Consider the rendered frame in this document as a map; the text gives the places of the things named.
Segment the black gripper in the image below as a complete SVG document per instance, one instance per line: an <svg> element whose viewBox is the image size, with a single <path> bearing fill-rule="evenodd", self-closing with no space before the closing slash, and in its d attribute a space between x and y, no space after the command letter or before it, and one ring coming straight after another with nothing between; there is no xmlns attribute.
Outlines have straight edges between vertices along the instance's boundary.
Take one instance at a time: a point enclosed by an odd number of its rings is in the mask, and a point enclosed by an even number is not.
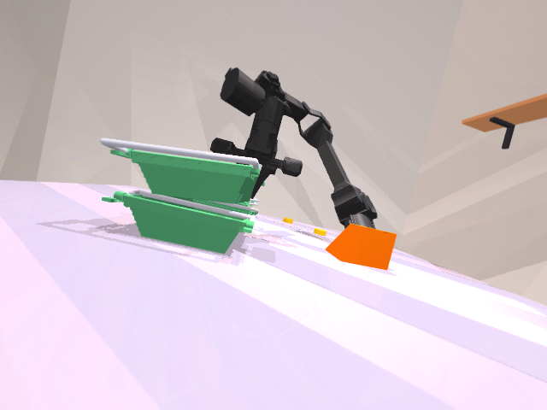
<svg viewBox="0 0 547 410"><path fill-rule="evenodd" d="M210 150L214 153L256 158L258 163L264 164L252 191L251 199L254 198L266 178L270 174L275 175L277 168L281 169L283 174L293 177L301 174L303 168L301 161L290 157L285 157L282 161L272 157L278 134L279 128L275 124L265 120L254 120L246 150L238 149L233 142L221 138L215 138L212 141Z"/></svg>

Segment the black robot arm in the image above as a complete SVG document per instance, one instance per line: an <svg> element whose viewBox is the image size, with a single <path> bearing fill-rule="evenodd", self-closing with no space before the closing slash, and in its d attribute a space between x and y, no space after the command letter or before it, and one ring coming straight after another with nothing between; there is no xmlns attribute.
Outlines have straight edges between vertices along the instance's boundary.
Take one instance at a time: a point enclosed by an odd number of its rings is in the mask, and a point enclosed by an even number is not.
<svg viewBox="0 0 547 410"><path fill-rule="evenodd" d="M267 71L262 71L253 81L237 67L230 67L220 95L223 101L249 117L256 113L254 120L265 120L278 128L283 115L294 119L303 139L317 149L332 181L331 198L344 229L349 224L375 229L373 219L378 218L375 207L364 192L350 183L332 146L332 127L320 111L284 92L279 77ZM308 114L319 119L303 131L300 121Z"/></svg>

